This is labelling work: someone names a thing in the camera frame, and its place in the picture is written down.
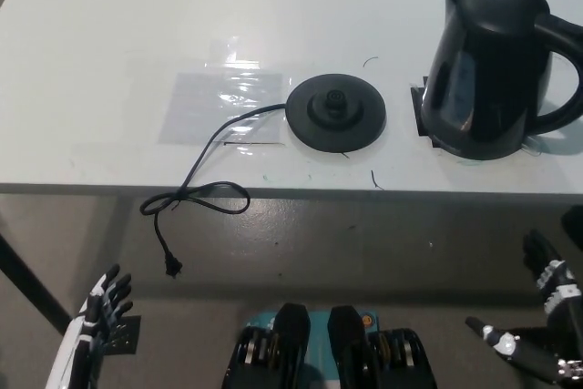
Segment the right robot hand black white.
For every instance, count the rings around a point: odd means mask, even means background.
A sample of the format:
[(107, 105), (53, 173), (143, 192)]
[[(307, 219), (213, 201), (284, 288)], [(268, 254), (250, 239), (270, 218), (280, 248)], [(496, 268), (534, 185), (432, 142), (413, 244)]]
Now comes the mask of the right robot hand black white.
[(538, 230), (523, 239), (523, 263), (543, 300), (544, 327), (500, 329), (468, 316), (465, 324), (496, 356), (519, 371), (563, 388), (582, 386), (582, 287)]

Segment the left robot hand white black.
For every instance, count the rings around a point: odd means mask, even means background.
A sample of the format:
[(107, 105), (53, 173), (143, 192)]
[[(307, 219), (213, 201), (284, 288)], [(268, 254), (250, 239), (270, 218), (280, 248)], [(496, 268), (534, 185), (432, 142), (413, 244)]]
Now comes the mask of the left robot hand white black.
[(122, 316), (131, 310), (131, 275), (115, 264), (96, 282), (77, 316), (66, 328), (46, 389), (98, 386), (107, 343)]

